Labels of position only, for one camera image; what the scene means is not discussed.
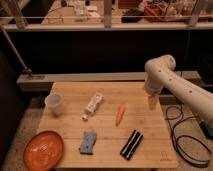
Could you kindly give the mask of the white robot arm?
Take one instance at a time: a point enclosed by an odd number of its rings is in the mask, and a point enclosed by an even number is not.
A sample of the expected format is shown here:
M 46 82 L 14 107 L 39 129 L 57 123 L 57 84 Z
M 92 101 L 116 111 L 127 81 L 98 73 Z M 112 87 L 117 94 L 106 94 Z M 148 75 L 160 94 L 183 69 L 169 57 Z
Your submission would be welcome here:
M 144 89 L 153 96 L 167 88 L 179 100 L 187 104 L 213 127 L 213 93 L 178 76 L 176 61 L 171 55 L 153 58 L 145 63 L 147 79 Z

